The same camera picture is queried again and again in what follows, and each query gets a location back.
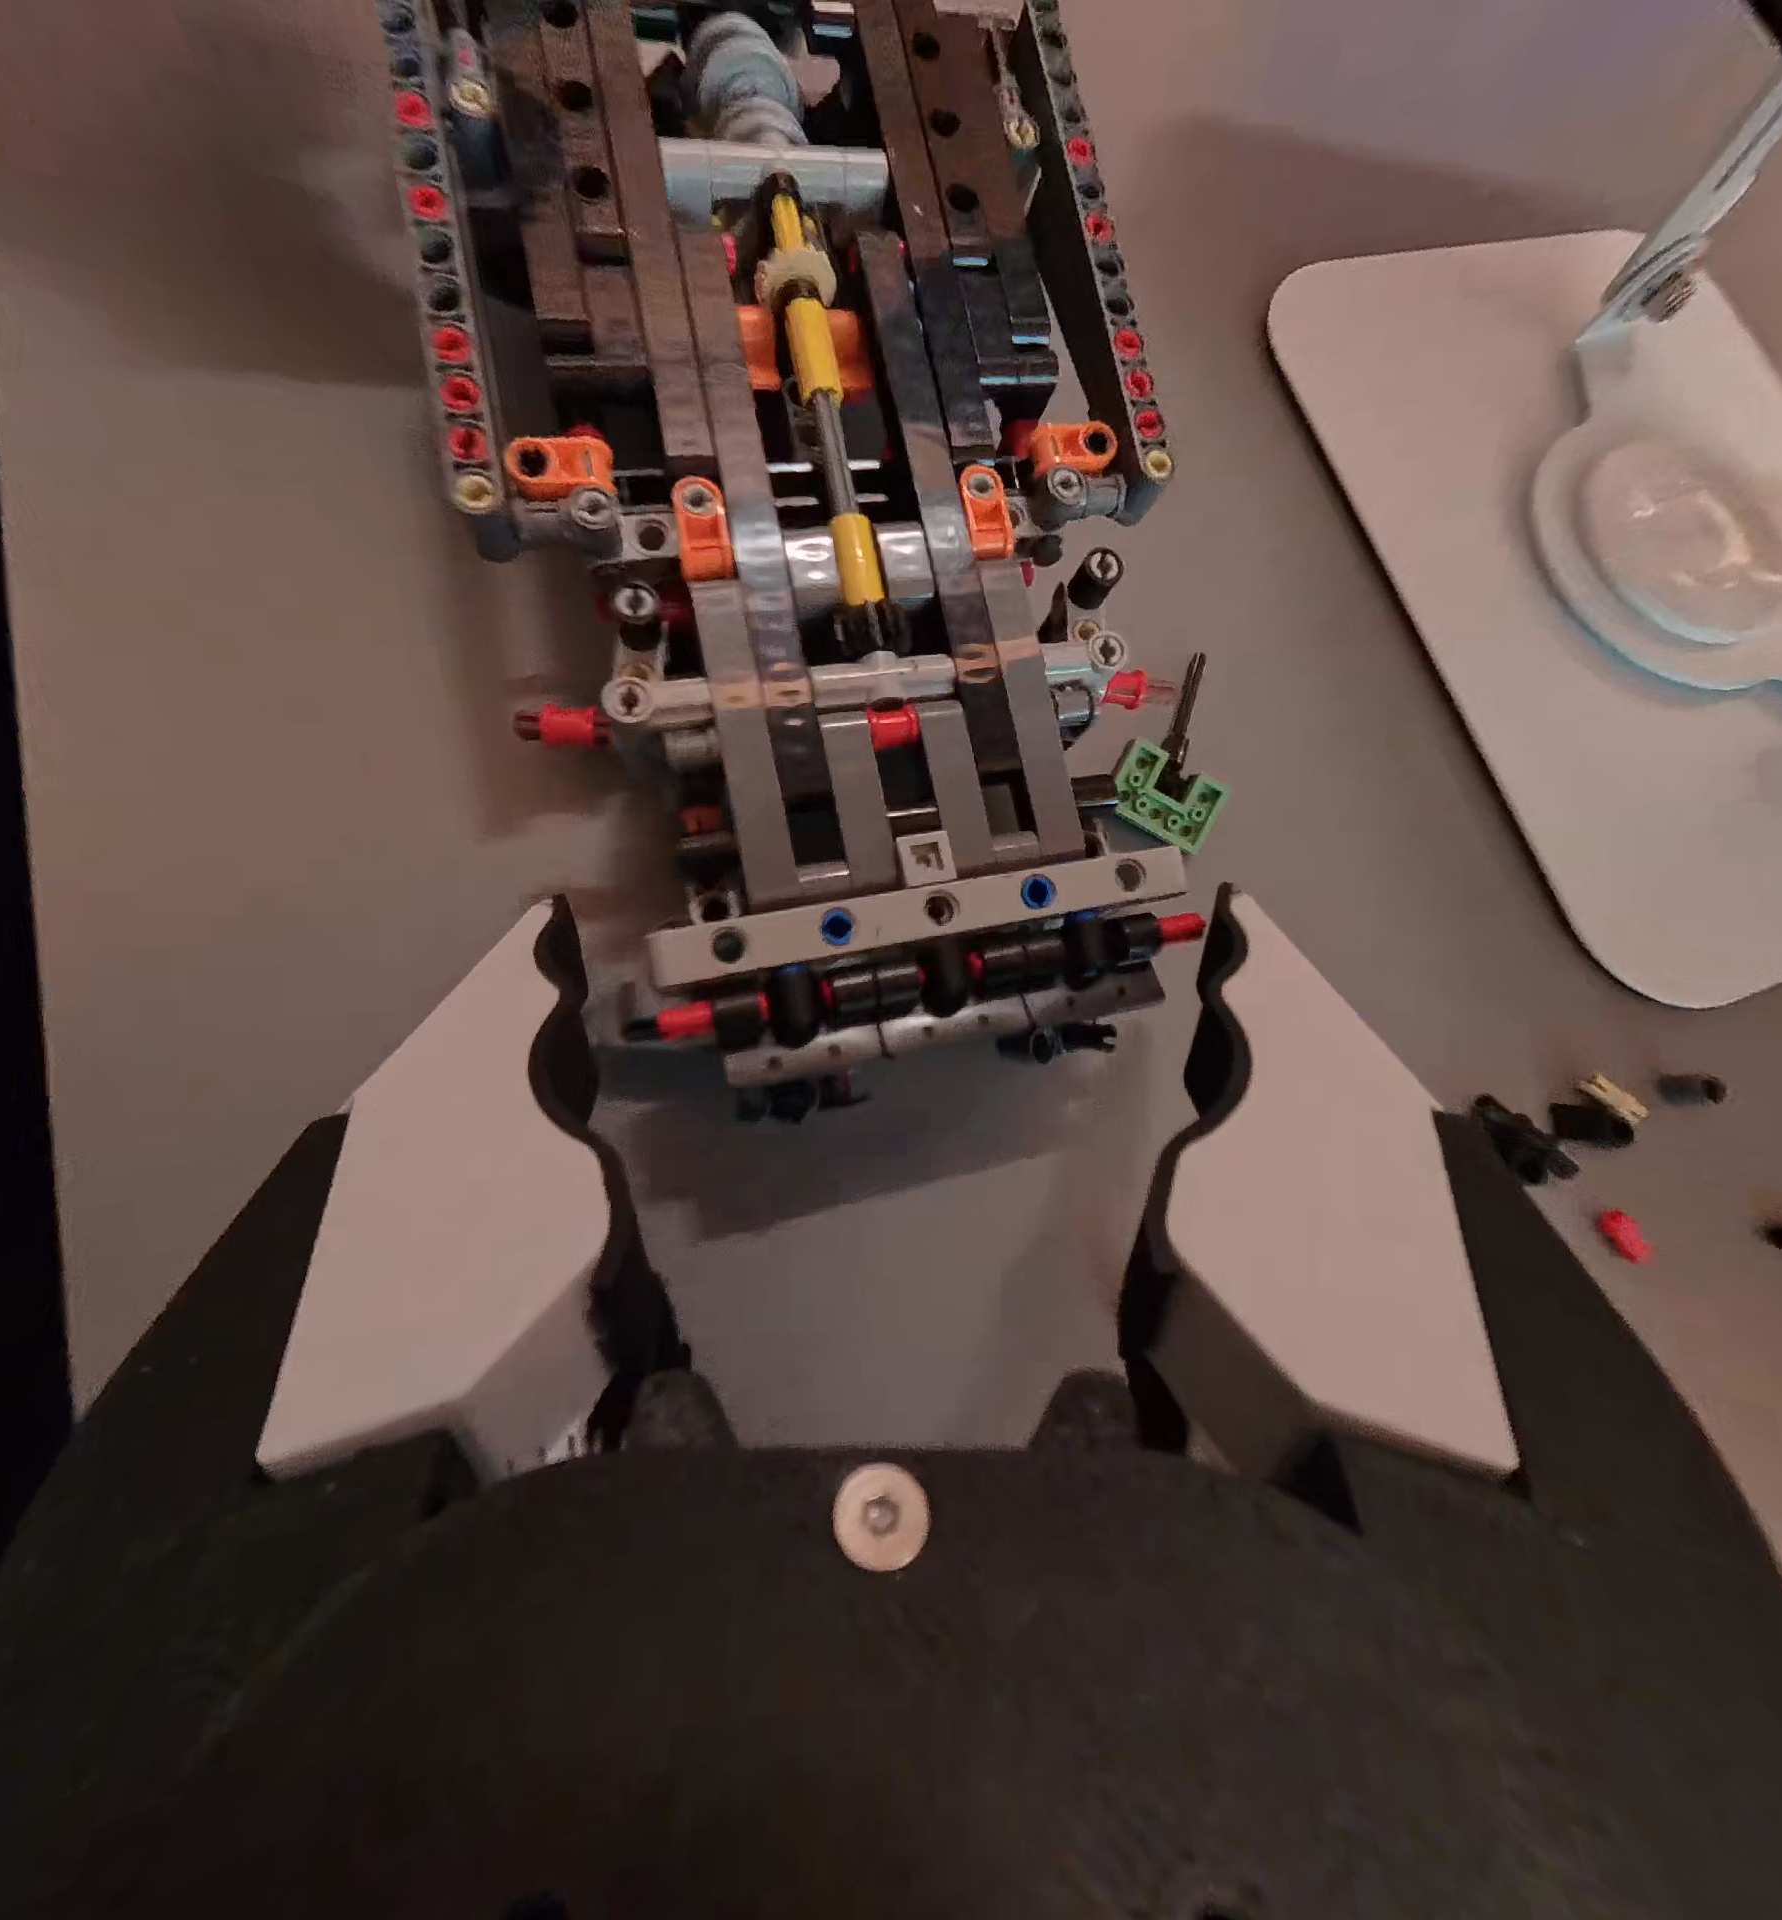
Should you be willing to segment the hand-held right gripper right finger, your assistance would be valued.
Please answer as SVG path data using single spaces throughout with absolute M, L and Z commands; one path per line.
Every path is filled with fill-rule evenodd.
M 1217 897 L 1188 1120 L 1151 1174 L 1118 1358 L 1158 1446 L 1246 1479 L 1326 1439 L 1512 1479 L 1442 1102 L 1248 900 Z

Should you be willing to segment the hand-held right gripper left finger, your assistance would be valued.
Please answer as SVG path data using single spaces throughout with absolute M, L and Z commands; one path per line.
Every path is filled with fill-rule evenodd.
M 629 1170 L 569 900 L 530 907 L 353 1092 L 256 1468 L 444 1433 L 475 1479 L 613 1446 L 687 1343 Z

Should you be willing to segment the lego car model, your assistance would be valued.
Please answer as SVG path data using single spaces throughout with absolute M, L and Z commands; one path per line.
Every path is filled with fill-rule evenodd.
M 665 770 L 681 915 L 629 1045 L 742 1115 L 928 1045 L 1113 1052 L 1186 850 L 1113 812 L 1108 544 L 1173 476 L 1069 58 L 1036 4 L 377 4 L 444 495 L 613 631 L 515 738 Z

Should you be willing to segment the black lego connector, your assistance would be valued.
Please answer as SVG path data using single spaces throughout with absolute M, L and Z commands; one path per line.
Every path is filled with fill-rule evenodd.
M 1532 1115 L 1502 1105 L 1497 1096 L 1474 1096 L 1473 1120 L 1522 1186 L 1576 1174 L 1572 1158 Z

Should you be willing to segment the green lego block black axle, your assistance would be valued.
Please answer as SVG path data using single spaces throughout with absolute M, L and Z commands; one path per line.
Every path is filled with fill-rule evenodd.
M 1123 669 L 1107 691 L 1107 711 L 1172 706 L 1158 738 L 1130 738 L 1113 762 L 1113 812 L 1151 838 L 1201 856 L 1232 787 L 1188 762 L 1188 721 L 1204 691 L 1208 652 L 1188 652 L 1179 686 L 1156 686 L 1147 669 Z

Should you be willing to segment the white book stand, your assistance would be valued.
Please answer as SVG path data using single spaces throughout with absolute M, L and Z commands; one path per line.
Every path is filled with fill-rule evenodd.
M 1782 374 L 1708 274 L 1782 58 L 1645 231 L 1314 261 L 1267 343 L 1579 952 L 1782 985 Z

